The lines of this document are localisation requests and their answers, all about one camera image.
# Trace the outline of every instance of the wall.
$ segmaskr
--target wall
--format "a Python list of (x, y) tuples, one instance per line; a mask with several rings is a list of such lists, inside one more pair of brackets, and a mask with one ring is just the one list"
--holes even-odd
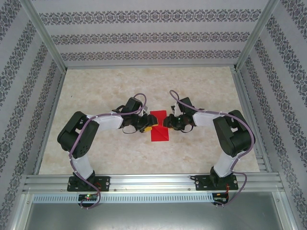
[(307, 1), (281, 0), (241, 74), (272, 168), (307, 229)]
[(35, 0), (68, 67), (235, 64), (267, 0)]
[(32, 174), (64, 73), (17, 0), (0, 0), (0, 229)]

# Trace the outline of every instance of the red block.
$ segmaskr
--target red block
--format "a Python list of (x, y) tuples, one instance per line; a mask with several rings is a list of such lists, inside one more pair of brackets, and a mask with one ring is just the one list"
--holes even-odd
[(168, 128), (163, 126), (163, 120), (166, 118), (166, 110), (151, 111), (150, 114), (154, 115), (158, 120), (158, 125), (153, 126), (151, 130), (152, 141), (169, 141)]

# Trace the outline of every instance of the marble floor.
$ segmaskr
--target marble floor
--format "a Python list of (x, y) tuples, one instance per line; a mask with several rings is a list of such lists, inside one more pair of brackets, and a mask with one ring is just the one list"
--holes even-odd
[[(170, 89), (181, 98), (188, 96), (197, 108), (242, 111), (228, 67), (68, 70), (39, 173), (72, 174), (68, 152), (57, 136), (74, 112), (107, 113), (142, 92), (149, 111), (169, 114), (175, 103)], [(150, 132), (108, 130), (96, 135), (88, 152), (96, 174), (209, 173), (220, 154), (214, 128), (204, 127), (187, 134), (169, 130), (169, 141), (164, 142), (151, 142)], [(235, 170), (259, 172), (254, 151)]]

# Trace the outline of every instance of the table surface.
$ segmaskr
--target table surface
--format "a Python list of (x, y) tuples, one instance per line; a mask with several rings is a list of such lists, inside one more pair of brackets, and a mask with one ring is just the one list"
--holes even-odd
[[(142, 92), (149, 111), (170, 114), (175, 103), (170, 89), (189, 97), (197, 108), (242, 111), (228, 67), (68, 70), (39, 174), (72, 174), (68, 152), (57, 136), (76, 111), (108, 113)], [(163, 142), (151, 142), (150, 132), (107, 130), (96, 135), (88, 152), (96, 174), (209, 173), (220, 154), (213, 127), (195, 127), (187, 134), (169, 130), (169, 141)], [(254, 151), (235, 170), (259, 172)]]

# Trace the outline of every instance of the metal base plate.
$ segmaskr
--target metal base plate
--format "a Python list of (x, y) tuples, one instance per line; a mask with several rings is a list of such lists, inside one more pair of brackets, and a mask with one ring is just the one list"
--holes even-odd
[[(95, 176), (93, 183), (101, 192), (108, 192), (110, 188), (110, 177), (109, 176)], [(84, 187), (76, 184), (74, 176), (71, 176), (68, 180), (67, 185), (68, 192), (95, 192), (96, 190), (92, 187)]]
[(196, 175), (192, 176), (191, 179), (195, 181), (196, 191), (226, 190), (227, 185), (229, 186), (228, 190), (239, 189), (235, 175), (223, 178), (216, 187), (211, 182), (209, 175)]

